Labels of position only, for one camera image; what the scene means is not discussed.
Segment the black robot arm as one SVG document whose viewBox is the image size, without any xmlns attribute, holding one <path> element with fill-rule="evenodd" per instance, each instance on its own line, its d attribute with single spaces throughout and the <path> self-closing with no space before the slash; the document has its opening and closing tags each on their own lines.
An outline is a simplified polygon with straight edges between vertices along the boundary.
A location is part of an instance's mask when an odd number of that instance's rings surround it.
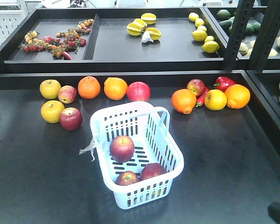
<svg viewBox="0 0 280 224">
<path fill-rule="evenodd" d="M 272 202 L 268 205 L 268 214 L 270 218 L 277 224 L 280 224 L 280 203 Z"/>
</svg>

